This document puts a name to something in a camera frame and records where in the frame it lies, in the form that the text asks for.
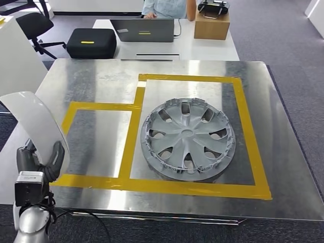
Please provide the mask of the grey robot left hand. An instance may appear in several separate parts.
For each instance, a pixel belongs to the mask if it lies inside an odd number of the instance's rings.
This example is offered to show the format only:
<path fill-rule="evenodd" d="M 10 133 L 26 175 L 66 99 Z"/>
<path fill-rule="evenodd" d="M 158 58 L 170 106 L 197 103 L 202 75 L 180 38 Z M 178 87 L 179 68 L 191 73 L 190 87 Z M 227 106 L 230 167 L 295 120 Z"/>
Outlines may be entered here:
<path fill-rule="evenodd" d="M 18 171 L 42 172 L 45 183 L 51 183 L 59 178 L 65 156 L 65 149 L 61 142 L 57 141 L 54 144 L 52 153 L 46 165 L 40 163 L 36 151 L 37 149 L 30 139 L 26 145 L 17 149 Z"/>

